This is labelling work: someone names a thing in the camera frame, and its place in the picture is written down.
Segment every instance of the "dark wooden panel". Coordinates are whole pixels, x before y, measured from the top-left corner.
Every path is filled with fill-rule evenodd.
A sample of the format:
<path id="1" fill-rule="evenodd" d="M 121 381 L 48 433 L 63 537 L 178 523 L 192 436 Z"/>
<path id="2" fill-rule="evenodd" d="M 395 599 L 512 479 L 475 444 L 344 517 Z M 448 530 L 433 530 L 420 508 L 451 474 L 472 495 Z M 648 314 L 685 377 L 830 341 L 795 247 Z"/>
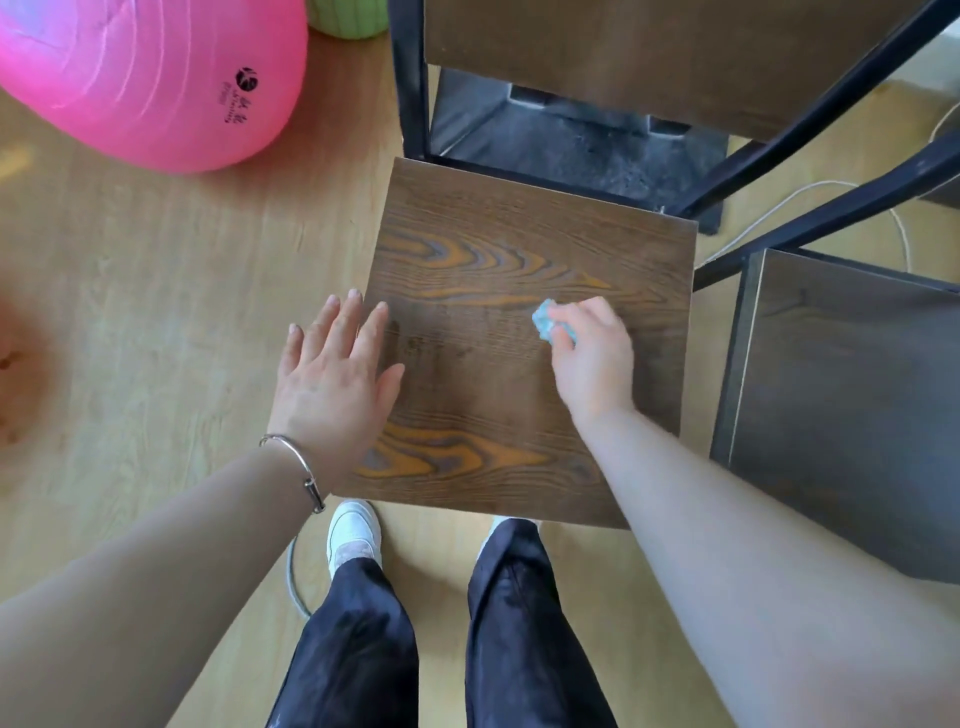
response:
<path id="1" fill-rule="evenodd" d="M 427 0 L 426 56 L 767 140 L 922 0 Z"/>
<path id="2" fill-rule="evenodd" d="M 367 300 L 407 366 L 352 496 L 624 527 L 530 316 L 604 295 L 636 348 L 635 399 L 680 427 L 696 230 L 685 220 L 398 159 Z"/>
<path id="3" fill-rule="evenodd" d="M 712 456 L 904 573 L 960 583 L 960 296 L 942 288 L 755 255 Z"/>

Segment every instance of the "gray cable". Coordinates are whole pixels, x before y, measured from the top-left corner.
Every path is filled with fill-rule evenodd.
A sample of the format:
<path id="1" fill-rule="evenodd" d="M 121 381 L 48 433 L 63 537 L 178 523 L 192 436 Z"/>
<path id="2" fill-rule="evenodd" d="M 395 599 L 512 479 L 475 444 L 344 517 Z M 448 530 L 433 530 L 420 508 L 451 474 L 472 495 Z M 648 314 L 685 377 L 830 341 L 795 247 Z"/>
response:
<path id="1" fill-rule="evenodd" d="M 300 592 L 297 590 L 297 579 L 294 576 L 294 549 L 297 547 L 297 539 L 299 537 L 300 534 L 298 533 L 287 547 L 287 594 L 290 595 L 300 615 L 304 619 L 310 619 L 313 616 L 313 612 L 307 609 L 306 604 L 303 603 Z"/>

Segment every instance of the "wooden floor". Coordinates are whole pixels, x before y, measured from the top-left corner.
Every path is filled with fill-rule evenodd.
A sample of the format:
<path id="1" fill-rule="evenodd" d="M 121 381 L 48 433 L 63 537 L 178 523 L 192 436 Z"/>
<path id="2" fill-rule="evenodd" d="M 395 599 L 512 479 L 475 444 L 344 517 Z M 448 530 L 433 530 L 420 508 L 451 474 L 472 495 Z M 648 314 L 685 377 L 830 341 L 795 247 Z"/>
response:
<path id="1" fill-rule="evenodd" d="M 0 598 L 255 445 L 287 324 L 366 281 L 400 151 L 390 48 L 386 38 L 311 43 L 304 100 L 280 141 L 195 179 L 103 159 L 0 98 Z M 943 110 L 884 87 L 734 196 L 698 257 L 805 182 L 887 170 L 923 145 Z M 780 219 L 831 194 L 809 192 Z M 916 272 L 960 280 L 960 213 L 925 203 L 902 212 Z M 888 217 L 818 247 L 900 267 Z M 683 436 L 700 451 L 734 288 L 694 297 Z M 490 518 L 378 510 L 386 572 L 418 632 L 420 724 L 464 725 L 465 590 Z M 300 541 L 311 604 L 327 588 L 327 519 L 311 520 Z M 621 725 L 731 725 L 629 533 L 548 523 L 543 539 Z M 262 726 L 301 626 L 278 564 L 174 724 Z"/>

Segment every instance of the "metal bar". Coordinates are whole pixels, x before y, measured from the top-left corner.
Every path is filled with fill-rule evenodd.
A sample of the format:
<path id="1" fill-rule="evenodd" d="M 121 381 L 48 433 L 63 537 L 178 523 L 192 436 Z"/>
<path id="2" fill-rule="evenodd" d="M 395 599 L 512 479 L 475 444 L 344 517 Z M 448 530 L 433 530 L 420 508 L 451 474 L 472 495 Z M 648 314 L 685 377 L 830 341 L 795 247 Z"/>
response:
<path id="1" fill-rule="evenodd" d="M 423 0 L 388 0 L 387 14 L 403 155 L 424 161 L 430 153 L 430 98 L 423 51 Z"/>
<path id="2" fill-rule="evenodd" d="M 520 172 L 510 172 L 504 169 L 498 169 L 497 167 L 489 167 L 486 164 L 475 164 L 471 161 L 463 161 L 462 159 L 453 159 L 450 157 L 438 157 L 437 155 L 430 155 L 427 158 L 427 161 L 433 164 L 439 164 L 442 167 L 459 169 L 463 172 L 472 172 L 473 174 L 477 175 L 486 175 L 487 177 L 494 177 L 498 180 L 519 182 L 520 184 L 530 184 L 534 187 L 552 189 L 554 192 L 565 192 L 568 195 L 588 197 L 592 200 L 600 200 L 601 202 L 605 203 L 613 203 L 615 205 L 623 205 L 626 207 L 633 207 L 634 209 L 645 209 L 650 212 L 654 212 L 654 210 L 651 210 L 650 207 L 643 206 L 636 200 L 633 200 L 629 197 L 613 195 L 608 192 L 588 189 L 587 187 L 578 187 L 572 184 L 564 184 L 562 182 L 553 182 L 552 180 L 546 180 L 543 177 L 534 177 L 533 175 L 525 175 Z"/>
<path id="3" fill-rule="evenodd" d="M 737 190 L 762 177 L 840 118 L 860 99 L 960 17 L 960 0 L 929 0 L 913 17 L 855 65 L 806 113 L 766 145 L 732 155 L 716 174 L 694 184 L 669 206 L 667 214 L 696 218 Z"/>
<path id="4" fill-rule="evenodd" d="M 693 290 L 735 276 L 757 251 L 792 250 L 848 228 L 960 175 L 960 131 L 936 139 L 920 152 L 871 182 L 801 215 L 698 268 Z"/>
<path id="5" fill-rule="evenodd" d="M 736 417 L 740 410 L 740 394 L 747 374 L 747 357 L 750 354 L 750 339 L 754 334 L 756 305 L 763 282 L 765 251 L 747 258 L 736 292 L 736 308 L 730 345 L 727 347 L 727 369 L 724 372 L 717 418 L 713 425 L 713 440 L 710 443 L 710 459 L 729 468 L 733 459 L 733 437 L 736 433 Z"/>

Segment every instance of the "black pants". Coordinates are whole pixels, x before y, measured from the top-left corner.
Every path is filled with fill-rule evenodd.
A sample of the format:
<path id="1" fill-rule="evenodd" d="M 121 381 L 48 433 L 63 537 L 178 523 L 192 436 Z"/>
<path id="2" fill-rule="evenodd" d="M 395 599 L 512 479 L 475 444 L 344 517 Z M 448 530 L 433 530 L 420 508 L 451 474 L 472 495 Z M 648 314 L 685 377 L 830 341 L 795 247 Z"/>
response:
<path id="1" fill-rule="evenodd" d="M 493 532 L 467 593 L 467 725 L 615 726 L 529 521 Z M 269 728 L 414 728 L 417 640 L 373 559 L 345 562 L 300 643 Z"/>

